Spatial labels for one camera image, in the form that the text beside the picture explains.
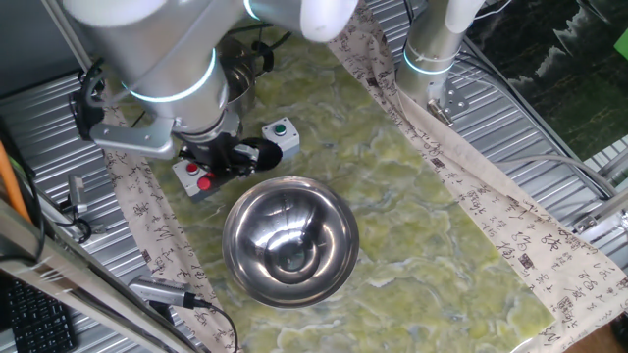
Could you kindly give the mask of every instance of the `red button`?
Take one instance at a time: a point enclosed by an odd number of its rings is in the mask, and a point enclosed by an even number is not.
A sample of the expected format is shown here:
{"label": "red button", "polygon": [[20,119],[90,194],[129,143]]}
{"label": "red button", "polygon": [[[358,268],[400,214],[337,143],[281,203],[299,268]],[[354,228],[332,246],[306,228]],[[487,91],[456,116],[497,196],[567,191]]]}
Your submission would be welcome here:
{"label": "red button", "polygon": [[193,163],[190,163],[187,166],[185,166],[185,170],[190,174],[196,174],[198,173],[198,166],[196,166]]}
{"label": "red button", "polygon": [[207,191],[210,187],[212,187],[212,181],[209,179],[209,177],[203,176],[196,182],[196,185],[199,189]]}

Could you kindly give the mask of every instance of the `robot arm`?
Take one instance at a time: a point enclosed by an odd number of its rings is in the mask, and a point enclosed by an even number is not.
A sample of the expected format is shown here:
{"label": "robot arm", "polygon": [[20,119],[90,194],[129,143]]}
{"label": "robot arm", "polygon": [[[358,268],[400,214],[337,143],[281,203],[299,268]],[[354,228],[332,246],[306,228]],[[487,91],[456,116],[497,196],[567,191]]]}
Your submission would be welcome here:
{"label": "robot arm", "polygon": [[169,136],[170,130],[190,144],[207,144],[221,134],[220,128],[232,132],[233,122],[225,119],[237,117],[225,113],[229,89],[215,50],[224,34],[243,16],[251,16],[300,31],[311,40],[327,41],[342,31],[356,4],[357,0],[64,0],[65,9],[107,64],[160,121],[155,128],[138,132],[98,125],[90,136],[103,147],[172,158],[170,138],[157,138]]}

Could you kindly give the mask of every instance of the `black cable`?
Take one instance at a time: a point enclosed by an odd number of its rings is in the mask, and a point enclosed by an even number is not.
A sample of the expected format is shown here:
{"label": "black cable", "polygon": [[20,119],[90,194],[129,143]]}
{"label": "black cable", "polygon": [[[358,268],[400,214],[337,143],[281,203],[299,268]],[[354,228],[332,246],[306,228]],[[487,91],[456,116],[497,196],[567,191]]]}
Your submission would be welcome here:
{"label": "black cable", "polygon": [[412,9],[412,5],[408,4],[408,0],[403,0],[403,5],[405,6],[405,13],[408,15],[408,19],[412,25],[414,21],[414,9]]}
{"label": "black cable", "polygon": [[89,87],[89,83],[94,79],[96,75],[98,75],[100,71],[100,67],[104,64],[105,58],[100,58],[96,60],[92,66],[85,73],[85,78],[82,80],[80,86],[80,95],[87,99],[87,95],[91,95],[92,92],[87,92],[87,88]]}
{"label": "black cable", "polygon": [[233,35],[233,34],[236,34],[236,33],[242,33],[242,32],[255,30],[255,29],[268,28],[268,27],[271,27],[271,26],[273,26],[273,25],[272,24],[248,25],[248,26],[244,26],[244,27],[240,27],[240,28],[234,28],[234,29],[228,31],[226,35]]}
{"label": "black cable", "polygon": [[131,127],[135,127],[137,125],[137,123],[139,123],[139,121],[144,118],[144,115],[146,114],[146,111],[141,112],[141,114],[139,115],[139,117],[137,117],[137,119],[135,119],[135,121],[133,122],[133,124],[131,124]]}
{"label": "black cable", "polygon": [[222,311],[219,308],[217,308],[214,305],[212,305],[212,303],[208,303],[208,302],[206,302],[204,300],[194,299],[194,307],[201,307],[201,308],[207,308],[209,310],[215,310],[217,313],[219,313],[220,315],[224,316],[225,319],[227,319],[229,324],[232,326],[232,329],[234,330],[234,341],[235,341],[234,353],[236,353],[237,350],[238,350],[238,348],[237,348],[237,331],[236,331],[236,324],[234,323],[232,318],[229,315],[227,315],[227,313],[225,313],[224,311]]}
{"label": "black cable", "polygon": [[259,57],[263,57],[265,55],[270,54],[273,50],[279,48],[280,46],[282,46],[284,43],[286,43],[286,41],[292,36],[292,32],[286,32],[286,34],[284,34],[283,37],[281,37],[278,41],[276,41],[273,45],[264,48],[262,50],[259,50],[253,54],[249,54],[249,55],[244,55],[241,57],[237,57],[237,58],[233,58],[233,59],[223,59],[221,61],[221,63],[223,63],[223,65],[226,66],[231,66],[231,65],[236,65],[237,63],[243,62],[245,60],[252,60],[252,59],[256,59]]}
{"label": "black cable", "polygon": [[74,218],[72,220],[72,222],[68,223],[68,224],[55,222],[55,225],[57,225],[59,227],[72,227],[72,226],[76,226],[77,224],[82,224],[84,226],[83,236],[78,239],[78,244],[83,244],[87,240],[89,240],[89,238],[91,237],[91,226],[89,225],[89,223],[86,220],[84,220],[82,218]]}

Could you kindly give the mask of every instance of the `metal bracket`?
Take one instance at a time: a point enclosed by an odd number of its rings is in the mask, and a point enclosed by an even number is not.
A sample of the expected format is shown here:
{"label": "metal bracket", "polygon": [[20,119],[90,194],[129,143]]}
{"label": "metal bracket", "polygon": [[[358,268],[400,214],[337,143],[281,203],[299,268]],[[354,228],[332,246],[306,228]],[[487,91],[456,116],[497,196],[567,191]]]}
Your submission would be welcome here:
{"label": "metal bracket", "polygon": [[574,226],[578,234],[582,234],[583,232],[597,225],[598,225],[598,221],[593,216],[589,215],[583,218],[582,220],[580,220]]}
{"label": "metal bracket", "polygon": [[70,205],[77,214],[87,212],[87,199],[85,198],[85,185],[80,175],[68,175],[68,193]]}
{"label": "metal bracket", "polygon": [[175,145],[170,136],[174,124],[171,118],[158,118],[149,127],[136,128],[100,123],[91,128],[89,136],[102,148],[168,160],[175,157]]}
{"label": "metal bracket", "polygon": [[466,112],[469,109],[469,102],[451,82],[447,81],[445,83],[445,101],[441,107],[447,115],[453,117]]}

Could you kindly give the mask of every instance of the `metal bowl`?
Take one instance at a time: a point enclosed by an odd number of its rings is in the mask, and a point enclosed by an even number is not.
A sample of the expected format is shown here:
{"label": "metal bowl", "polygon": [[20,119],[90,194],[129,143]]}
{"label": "metal bowl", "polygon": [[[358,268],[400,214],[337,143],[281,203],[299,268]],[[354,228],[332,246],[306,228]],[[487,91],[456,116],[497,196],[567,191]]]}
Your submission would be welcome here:
{"label": "metal bowl", "polygon": [[274,307],[318,303],[348,279],[357,223],[329,187],[305,177],[257,184],[237,200],[223,230],[223,256],[255,300]]}

